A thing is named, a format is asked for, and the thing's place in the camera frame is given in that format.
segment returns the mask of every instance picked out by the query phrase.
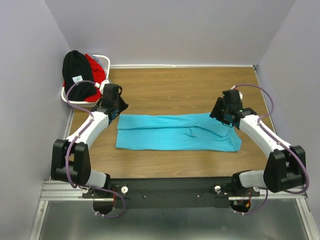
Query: folded cloth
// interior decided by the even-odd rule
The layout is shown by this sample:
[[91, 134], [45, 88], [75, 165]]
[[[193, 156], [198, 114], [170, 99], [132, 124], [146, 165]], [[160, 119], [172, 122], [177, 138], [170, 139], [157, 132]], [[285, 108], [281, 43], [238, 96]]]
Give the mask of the folded cloth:
[[239, 151], [242, 141], [234, 128], [222, 125], [209, 115], [121, 114], [115, 147], [130, 150]]

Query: black hat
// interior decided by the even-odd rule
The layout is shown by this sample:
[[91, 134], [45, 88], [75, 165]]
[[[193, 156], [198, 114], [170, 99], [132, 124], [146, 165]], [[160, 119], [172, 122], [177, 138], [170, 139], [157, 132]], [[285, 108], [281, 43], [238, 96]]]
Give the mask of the black hat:
[[[64, 78], [64, 91], [67, 91], [71, 86], [82, 80], [94, 82], [94, 77], [87, 58], [77, 50], [68, 52], [63, 60], [62, 75]], [[96, 94], [96, 88], [93, 84], [82, 83], [75, 86], [69, 94], [71, 101], [84, 101], [85, 98]]]

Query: white basket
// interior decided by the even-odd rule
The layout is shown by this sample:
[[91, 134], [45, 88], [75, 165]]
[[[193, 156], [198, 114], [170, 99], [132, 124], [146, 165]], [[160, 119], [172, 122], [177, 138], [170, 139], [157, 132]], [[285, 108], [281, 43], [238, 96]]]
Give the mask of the white basket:
[[[109, 72], [110, 72], [110, 59], [106, 56], [103, 55], [93, 55], [96, 58], [98, 58], [100, 60], [100, 62], [102, 63], [103, 66], [103, 70], [104, 70], [104, 74], [105, 74], [105, 79], [109, 81], [109, 83], [111, 83], [111, 81], [109, 80]], [[62, 91], [61, 91], [61, 98], [64, 102], [67, 102], [66, 100], [66, 93], [65, 93], [65, 87], [62, 87]], [[89, 102], [89, 101], [69, 101], [71, 104], [77, 105], [81, 108], [93, 108], [96, 102]]]

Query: bolt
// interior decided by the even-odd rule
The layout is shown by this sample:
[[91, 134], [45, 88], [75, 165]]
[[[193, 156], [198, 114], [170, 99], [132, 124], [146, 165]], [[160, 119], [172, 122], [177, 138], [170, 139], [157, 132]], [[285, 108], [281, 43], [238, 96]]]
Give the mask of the bolt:
[[258, 187], [256, 187], [256, 186], [253, 187], [253, 190], [254, 190], [255, 192], [257, 192], [257, 193], [260, 191], [260, 189], [259, 189]]
[[215, 191], [216, 193], [220, 193], [220, 192], [221, 192], [221, 187], [220, 187], [219, 185], [215, 186], [215, 187], [214, 187], [214, 191]]
[[127, 186], [123, 186], [122, 188], [121, 188], [121, 192], [123, 193], [123, 194], [126, 194], [127, 192], [128, 192], [128, 187]]

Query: metal sheet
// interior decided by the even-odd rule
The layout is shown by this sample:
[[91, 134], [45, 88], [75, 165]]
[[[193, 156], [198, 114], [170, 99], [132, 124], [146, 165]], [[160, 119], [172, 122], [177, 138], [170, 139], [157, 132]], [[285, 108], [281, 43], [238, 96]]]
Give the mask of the metal sheet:
[[[254, 200], [252, 207], [260, 204]], [[256, 214], [223, 208], [128, 209], [94, 215], [92, 202], [50, 201], [41, 240], [306, 240], [295, 199], [270, 199]]]

